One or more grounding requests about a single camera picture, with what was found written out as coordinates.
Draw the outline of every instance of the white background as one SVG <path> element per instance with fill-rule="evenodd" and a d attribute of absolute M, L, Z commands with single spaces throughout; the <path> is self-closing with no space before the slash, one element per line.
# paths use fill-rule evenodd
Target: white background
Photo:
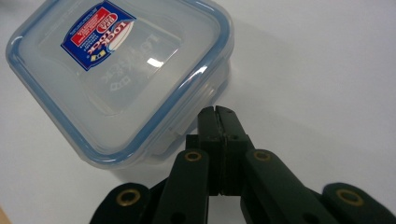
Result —
<path fill-rule="evenodd" d="M 13 223 L 88 223 L 113 188 L 152 187 L 174 157 L 117 172 L 78 157 L 5 58 L 9 37 L 42 2 L 0 0 L 0 206 Z M 395 214 L 396 2 L 217 2 L 235 28 L 232 79 L 217 105 L 307 187 L 346 182 Z M 210 200 L 208 223 L 244 223 L 238 198 Z"/>

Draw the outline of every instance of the blue label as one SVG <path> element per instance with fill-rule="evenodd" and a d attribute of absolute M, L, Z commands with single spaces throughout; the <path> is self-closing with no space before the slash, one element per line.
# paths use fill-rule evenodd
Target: blue label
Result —
<path fill-rule="evenodd" d="M 104 1 L 76 21 L 61 46 L 88 71 L 122 44 L 135 21 L 133 15 Z"/>

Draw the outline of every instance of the black mechanical linkage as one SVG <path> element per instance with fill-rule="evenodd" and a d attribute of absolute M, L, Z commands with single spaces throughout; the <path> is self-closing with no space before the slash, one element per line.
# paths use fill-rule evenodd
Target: black mechanical linkage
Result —
<path fill-rule="evenodd" d="M 208 196 L 241 196 L 247 224 L 396 224 L 396 217 L 361 189 L 308 188 L 274 153 L 255 149 L 235 113 L 204 108 L 198 134 L 186 136 L 167 179 L 147 189 L 113 189 L 91 224 L 205 224 Z"/>

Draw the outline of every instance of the plastic food container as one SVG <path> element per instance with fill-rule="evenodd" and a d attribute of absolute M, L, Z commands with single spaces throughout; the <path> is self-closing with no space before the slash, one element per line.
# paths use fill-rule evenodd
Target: plastic food container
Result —
<path fill-rule="evenodd" d="M 230 17 L 200 0 L 48 0 L 7 59 L 78 155 L 115 169 L 169 146 L 226 81 Z"/>

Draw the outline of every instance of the red logo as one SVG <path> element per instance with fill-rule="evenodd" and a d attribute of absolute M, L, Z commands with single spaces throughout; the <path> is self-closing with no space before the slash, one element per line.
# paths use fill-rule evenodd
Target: red logo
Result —
<path fill-rule="evenodd" d="M 79 28 L 75 35 L 72 36 L 71 41 L 76 45 L 80 46 L 90 34 L 95 30 L 96 26 L 111 15 L 110 12 L 104 7 L 99 8 L 99 10 L 92 15 L 92 17 L 85 22 L 85 24 Z"/>
<path fill-rule="evenodd" d="M 90 55 L 93 54 L 94 51 L 97 49 L 101 48 L 103 46 L 107 46 L 117 35 L 119 35 L 122 30 L 129 24 L 128 21 L 122 21 L 120 22 L 117 27 L 111 32 L 111 31 L 106 31 L 100 38 L 99 40 L 92 45 L 92 47 L 88 50 L 88 53 Z"/>
<path fill-rule="evenodd" d="M 99 34 L 104 33 L 110 26 L 116 22 L 118 16 L 115 13 L 111 13 L 108 15 L 104 20 L 102 20 L 98 26 L 96 27 L 96 31 L 99 32 Z"/>

